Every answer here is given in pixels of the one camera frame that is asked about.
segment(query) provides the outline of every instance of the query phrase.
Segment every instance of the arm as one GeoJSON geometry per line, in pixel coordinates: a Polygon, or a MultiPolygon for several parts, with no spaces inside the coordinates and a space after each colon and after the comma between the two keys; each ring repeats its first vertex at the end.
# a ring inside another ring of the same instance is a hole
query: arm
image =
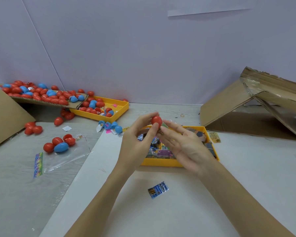
{"type": "Polygon", "coordinates": [[[65,237],[101,236],[119,192],[143,162],[158,131],[156,123],[149,129],[143,141],[137,140],[138,133],[144,126],[151,124],[151,118],[155,115],[158,115],[158,112],[140,116],[124,133],[120,154],[113,171],[65,237]]]}
{"type": "Polygon", "coordinates": [[[176,132],[161,127],[164,135],[158,134],[159,139],[198,176],[240,236],[294,236],[215,160],[197,135],[173,122],[163,122],[176,132]]]}

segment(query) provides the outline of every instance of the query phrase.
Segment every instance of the person's left hand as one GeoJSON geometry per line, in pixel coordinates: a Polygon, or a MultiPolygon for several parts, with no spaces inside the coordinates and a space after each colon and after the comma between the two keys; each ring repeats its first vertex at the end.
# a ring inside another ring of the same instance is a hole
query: person's left hand
{"type": "Polygon", "coordinates": [[[115,168],[132,174],[143,162],[150,148],[150,144],[158,131],[158,123],[150,127],[146,137],[139,141],[138,135],[143,133],[142,128],[151,124],[151,119],[158,116],[158,112],[140,116],[132,126],[124,132],[120,155],[115,168]]]}

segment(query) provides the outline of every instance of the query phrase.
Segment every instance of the white tabletop surface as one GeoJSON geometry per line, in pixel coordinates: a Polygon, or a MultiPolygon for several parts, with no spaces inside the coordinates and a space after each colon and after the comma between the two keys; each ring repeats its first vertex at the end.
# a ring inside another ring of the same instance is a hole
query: white tabletop surface
{"type": "MultiPolygon", "coordinates": [[[[219,133],[221,163],[296,235],[296,142],[219,133]]],[[[41,237],[63,236],[112,171],[121,138],[103,133],[59,203],[41,237]]],[[[140,167],[119,194],[105,236],[237,236],[202,183],[183,168],[140,167]],[[147,189],[169,190],[151,199],[147,189]]]]}

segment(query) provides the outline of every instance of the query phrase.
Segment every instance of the person's right hand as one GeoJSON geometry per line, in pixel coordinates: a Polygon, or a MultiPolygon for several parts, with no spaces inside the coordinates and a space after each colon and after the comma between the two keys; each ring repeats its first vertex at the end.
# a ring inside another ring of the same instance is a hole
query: person's right hand
{"type": "Polygon", "coordinates": [[[164,135],[158,134],[157,137],[187,170],[201,175],[204,168],[215,160],[213,155],[194,132],[171,121],[163,120],[163,122],[175,131],[161,126],[164,135]]]}

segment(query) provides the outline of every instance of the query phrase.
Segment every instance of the clear plastic bag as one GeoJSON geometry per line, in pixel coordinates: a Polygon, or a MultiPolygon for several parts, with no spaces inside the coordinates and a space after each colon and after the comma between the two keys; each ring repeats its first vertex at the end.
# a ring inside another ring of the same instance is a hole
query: clear plastic bag
{"type": "Polygon", "coordinates": [[[44,173],[48,173],[60,166],[63,166],[69,162],[72,162],[81,157],[90,154],[90,148],[88,147],[87,139],[82,135],[81,139],[76,138],[76,143],[69,147],[68,150],[60,153],[50,153],[44,155],[43,170],[44,173]]]}

